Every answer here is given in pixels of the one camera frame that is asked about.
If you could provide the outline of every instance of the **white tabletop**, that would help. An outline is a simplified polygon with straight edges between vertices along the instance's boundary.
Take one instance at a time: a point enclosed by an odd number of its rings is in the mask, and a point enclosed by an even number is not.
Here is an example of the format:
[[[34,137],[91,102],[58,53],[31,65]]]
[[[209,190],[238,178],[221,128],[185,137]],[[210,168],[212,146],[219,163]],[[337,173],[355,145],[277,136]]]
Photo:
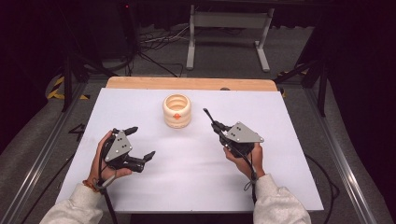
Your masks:
[[[163,99],[188,96],[191,123],[183,129],[163,121]],[[57,202],[69,198],[90,171],[100,139],[113,128],[137,126],[128,136],[132,157],[155,150],[143,173],[117,179],[108,187],[115,211],[123,213],[250,212],[248,179],[225,159],[219,137],[203,111],[232,126],[242,121],[264,138],[263,166],[307,210],[323,210],[283,99],[277,91],[188,91],[102,89],[64,180]]]

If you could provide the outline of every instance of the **stacked rings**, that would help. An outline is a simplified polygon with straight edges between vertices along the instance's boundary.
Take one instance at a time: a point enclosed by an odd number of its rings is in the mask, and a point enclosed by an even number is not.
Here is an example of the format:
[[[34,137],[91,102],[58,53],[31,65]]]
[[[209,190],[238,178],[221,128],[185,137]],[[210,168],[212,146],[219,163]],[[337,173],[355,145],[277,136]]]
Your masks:
[[[190,99],[182,94],[173,94],[163,100],[163,117],[172,128],[184,128],[191,120]]]

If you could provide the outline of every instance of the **sleeve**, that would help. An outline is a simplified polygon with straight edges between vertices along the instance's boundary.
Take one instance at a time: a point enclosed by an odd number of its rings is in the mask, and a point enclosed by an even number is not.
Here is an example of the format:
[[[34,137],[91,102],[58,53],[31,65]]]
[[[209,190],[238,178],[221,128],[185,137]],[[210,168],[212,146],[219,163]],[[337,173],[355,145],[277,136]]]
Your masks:
[[[304,206],[288,189],[279,188],[270,174],[257,180],[256,197],[253,213],[255,224],[311,223]]]
[[[100,193],[95,193],[82,184],[78,184],[70,199],[55,204],[43,217],[40,223],[98,223],[103,211],[96,205],[101,199]]]

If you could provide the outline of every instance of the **aluminum rail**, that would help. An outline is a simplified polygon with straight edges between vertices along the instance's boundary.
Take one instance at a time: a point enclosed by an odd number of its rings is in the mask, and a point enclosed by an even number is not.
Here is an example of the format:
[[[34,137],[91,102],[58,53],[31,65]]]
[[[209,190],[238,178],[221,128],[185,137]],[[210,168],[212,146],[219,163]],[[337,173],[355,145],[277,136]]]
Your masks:
[[[353,206],[355,207],[355,210],[358,214],[361,223],[375,224],[376,221],[371,212],[370,206],[364,199],[363,193],[361,192],[361,188],[359,187],[359,184],[355,176],[353,175],[352,170],[349,167],[349,164],[347,163],[347,159],[343,153],[343,150],[341,149],[340,145],[335,139],[335,136],[332,134],[328,121],[326,120],[326,118],[323,118],[320,115],[320,112],[318,111],[317,108],[318,100],[314,91],[312,89],[305,89],[304,91],[308,99],[308,102],[312,110],[314,111],[314,114],[318,119],[318,122],[323,132],[326,134],[326,138],[331,146],[330,153],[332,155],[332,159],[335,162],[335,165],[338,169],[338,173],[340,174],[344,182],[346,191],[349,194],[349,197],[353,203]]]
[[[28,172],[25,180],[23,181],[21,188],[19,189],[17,195],[15,196],[14,200],[12,201],[11,205],[9,206],[6,214],[4,215],[1,223],[16,223],[18,216],[21,213],[22,208],[25,206],[27,199],[29,198],[30,194],[35,187],[35,184],[38,181],[41,173],[43,172],[47,161],[50,158],[50,155],[53,149],[56,146],[56,142],[61,134],[61,130],[66,123],[67,119],[69,118],[71,112],[73,111],[74,107],[77,104],[79,96],[83,93],[86,83],[78,83],[76,84],[76,89],[73,92],[72,103],[68,107],[66,111],[64,111],[58,120],[55,123],[54,128],[52,129],[51,133],[49,134],[49,138],[47,139],[45,145],[41,149],[40,153],[35,160],[32,168]]]

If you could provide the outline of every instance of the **hand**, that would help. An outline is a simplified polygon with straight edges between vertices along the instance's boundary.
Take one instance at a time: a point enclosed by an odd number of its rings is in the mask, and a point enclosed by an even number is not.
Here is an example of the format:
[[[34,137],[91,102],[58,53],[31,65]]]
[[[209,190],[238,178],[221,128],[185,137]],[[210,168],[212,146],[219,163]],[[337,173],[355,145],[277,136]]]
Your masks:
[[[225,157],[229,161],[233,161],[236,167],[242,174],[246,175],[247,178],[251,179],[251,170],[249,165],[243,158],[236,158],[233,153],[229,151],[227,147],[224,148]],[[254,169],[256,170],[257,178],[265,175],[264,170],[262,169],[262,147],[259,143],[254,144],[253,150],[247,155],[247,159],[252,162]]]
[[[100,152],[102,150],[102,146],[105,143],[105,141],[107,140],[107,138],[110,137],[110,136],[111,136],[111,131],[109,131],[102,138],[102,140],[98,144],[98,148],[96,149],[96,154],[95,154],[95,157],[93,158],[93,161],[92,161],[90,175],[87,178],[88,182],[90,182],[92,184],[95,184],[98,181],[98,179],[99,179],[99,174],[98,174],[99,160],[102,161],[102,168],[106,167],[103,170],[103,172],[102,172],[102,178],[104,180],[109,179],[113,175],[116,175],[116,178],[120,178],[120,177],[123,177],[125,175],[131,175],[132,174],[132,171],[127,169],[127,168],[121,168],[121,169],[117,170],[117,172],[116,172],[115,170],[107,167],[105,161],[100,158]]]

